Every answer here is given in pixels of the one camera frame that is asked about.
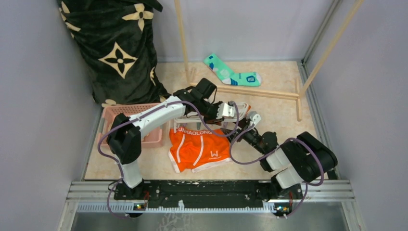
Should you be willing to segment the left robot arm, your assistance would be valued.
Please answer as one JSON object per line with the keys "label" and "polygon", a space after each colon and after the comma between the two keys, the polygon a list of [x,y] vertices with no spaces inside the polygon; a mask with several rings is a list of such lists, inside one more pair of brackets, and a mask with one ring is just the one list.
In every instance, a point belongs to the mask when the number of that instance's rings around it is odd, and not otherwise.
{"label": "left robot arm", "polygon": [[216,90],[215,84],[203,78],[195,87],[180,89],[164,102],[146,111],[130,116],[116,116],[105,140],[111,152],[117,156],[121,180],[126,185],[125,192],[128,196],[139,199],[144,193],[137,159],[141,155],[142,139],[148,133],[190,112],[196,112],[205,125],[217,124],[227,117],[235,116],[237,109],[233,103],[208,101]]}

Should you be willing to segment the orange underwear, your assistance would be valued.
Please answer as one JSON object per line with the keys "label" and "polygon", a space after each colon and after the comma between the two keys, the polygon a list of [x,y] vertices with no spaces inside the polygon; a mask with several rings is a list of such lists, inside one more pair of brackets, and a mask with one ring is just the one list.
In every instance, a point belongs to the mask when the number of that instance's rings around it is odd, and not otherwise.
{"label": "orange underwear", "polygon": [[175,172],[189,169],[196,173],[231,162],[230,142],[220,136],[223,134],[220,129],[212,133],[208,130],[172,128],[169,132],[172,147],[168,157]]}

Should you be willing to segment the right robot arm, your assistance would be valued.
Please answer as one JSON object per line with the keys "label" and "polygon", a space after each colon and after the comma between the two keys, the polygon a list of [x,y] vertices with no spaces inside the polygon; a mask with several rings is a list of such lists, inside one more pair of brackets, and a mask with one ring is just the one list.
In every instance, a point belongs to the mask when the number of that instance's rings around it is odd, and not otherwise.
{"label": "right robot arm", "polygon": [[260,135],[255,128],[237,141],[242,140],[262,155],[271,153],[259,162],[267,172],[280,170],[271,178],[271,193],[276,198],[284,198],[294,185],[309,183],[322,176],[321,170],[326,173],[338,164],[335,154],[307,131],[281,145],[275,132]]}

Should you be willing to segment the white multi-clip hanger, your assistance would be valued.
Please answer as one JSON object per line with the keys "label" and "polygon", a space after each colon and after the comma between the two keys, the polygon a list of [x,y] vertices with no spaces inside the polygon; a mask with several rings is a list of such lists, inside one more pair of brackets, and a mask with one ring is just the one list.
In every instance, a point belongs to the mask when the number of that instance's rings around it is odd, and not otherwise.
{"label": "white multi-clip hanger", "polygon": [[[239,112],[239,120],[243,119],[246,116],[246,113],[248,110],[251,108],[251,106],[248,103],[236,103],[237,106],[237,112]],[[218,123],[220,122],[221,125],[225,125],[227,122],[236,122],[236,118],[218,118],[217,115],[214,118],[210,117],[205,117],[202,115],[202,118],[207,121],[207,122],[215,122]],[[194,112],[189,112],[187,115],[177,117],[174,119],[174,128],[179,128],[180,126],[185,126],[188,123],[202,123],[198,113],[196,111]]]}

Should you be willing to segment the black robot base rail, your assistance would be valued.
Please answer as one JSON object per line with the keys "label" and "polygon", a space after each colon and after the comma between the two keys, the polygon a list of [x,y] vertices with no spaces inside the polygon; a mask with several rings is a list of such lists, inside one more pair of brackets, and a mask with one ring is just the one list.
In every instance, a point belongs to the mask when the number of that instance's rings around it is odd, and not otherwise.
{"label": "black robot base rail", "polygon": [[124,183],[114,189],[114,199],[142,200],[148,208],[258,208],[302,197],[300,184],[281,189],[270,180],[144,180],[133,189]]}

